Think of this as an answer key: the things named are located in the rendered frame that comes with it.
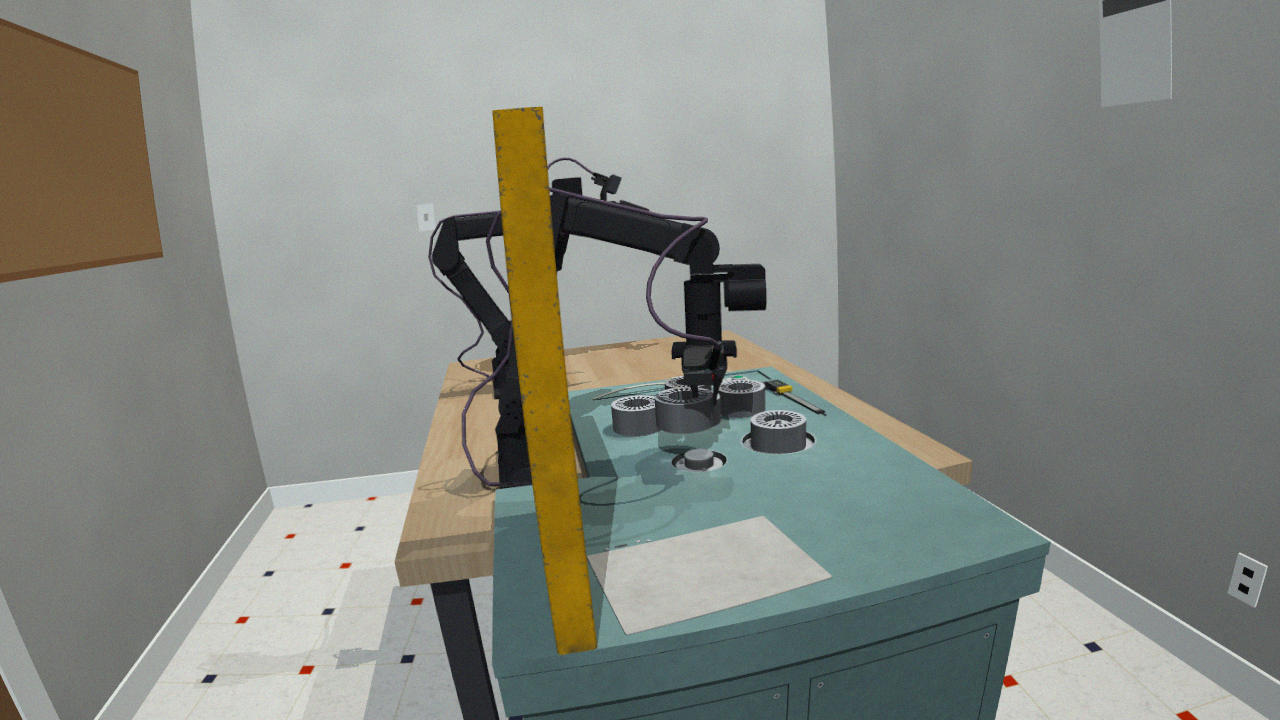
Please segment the yellow flat bar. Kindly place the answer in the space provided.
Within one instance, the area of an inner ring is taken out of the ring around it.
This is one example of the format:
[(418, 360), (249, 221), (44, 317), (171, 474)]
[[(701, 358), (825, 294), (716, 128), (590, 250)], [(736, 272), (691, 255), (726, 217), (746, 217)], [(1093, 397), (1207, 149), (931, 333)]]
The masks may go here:
[(493, 110), (518, 386), (557, 653), (596, 650), (543, 108)]

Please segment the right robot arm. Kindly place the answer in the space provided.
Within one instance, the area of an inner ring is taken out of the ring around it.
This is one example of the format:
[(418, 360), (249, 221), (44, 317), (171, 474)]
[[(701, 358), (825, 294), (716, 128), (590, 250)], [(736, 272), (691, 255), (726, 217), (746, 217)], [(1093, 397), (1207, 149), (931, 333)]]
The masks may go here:
[[(602, 240), (660, 256), (669, 243), (692, 227), (686, 223), (570, 197), (564, 193), (550, 195), (557, 272), (562, 270), (570, 234)], [(699, 314), (699, 320), (707, 320), (709, 314), (721, 313), (719, 282), (724, 282), (724, 307), (730, 307), (730, 311), (765, 310), (765, 268), (762, 264), (713, 265), (719, 251), (721, 246), (716, 234), (700, 227), (685, 236), (666, 255), (666, 258), (675, 259), (675, 263), (690, 265), (690, 281), (684, 281), (685, 313)], [(713, 274), (719, 272), (727, 272), (727, 274)], [(712, 386), (712, 373), (713, 375), (723, 375), (721, 356), (719, 368), (684, 369), (684, 386)], [(500, 489), (532, 486), (513, 331), (498, 409), (500, 419), (495, 432), (504, 433), (497, 434)]]

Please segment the white flat sheet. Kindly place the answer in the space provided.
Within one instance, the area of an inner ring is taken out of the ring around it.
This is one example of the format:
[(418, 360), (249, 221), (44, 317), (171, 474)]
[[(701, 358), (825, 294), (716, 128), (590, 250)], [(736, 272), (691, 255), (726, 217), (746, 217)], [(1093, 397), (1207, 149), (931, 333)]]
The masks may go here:
[(832, 578), (764, 516), (593, 553), (588, 561), (626, 635)]

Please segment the grey vernier caliper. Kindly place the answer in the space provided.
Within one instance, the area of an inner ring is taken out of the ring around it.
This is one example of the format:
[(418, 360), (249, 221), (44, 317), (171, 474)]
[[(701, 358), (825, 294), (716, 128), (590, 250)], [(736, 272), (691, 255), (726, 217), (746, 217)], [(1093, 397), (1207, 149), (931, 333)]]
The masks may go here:
[(786, 397), (794, 400), (795, 402), (803, 405), (804, 407), (810, 409), (813, 413), (826, 415), (824, 414), (826, 411), (822, 410), (820, 407), (817, 407), (815, 405), (809, 404), (809, 402), (806, 402), (803, 398), (799, 398), (796, 395), (790, 393), (790, 391), (792, 391), (792, 386), (788, 386), (788, 384), (786, 384), (782, 380), (765, 380), (765, 382), (762, 382), (762, 383), (765, 384), (765, 389), (773, 391), (774, 395), (785, 395)]

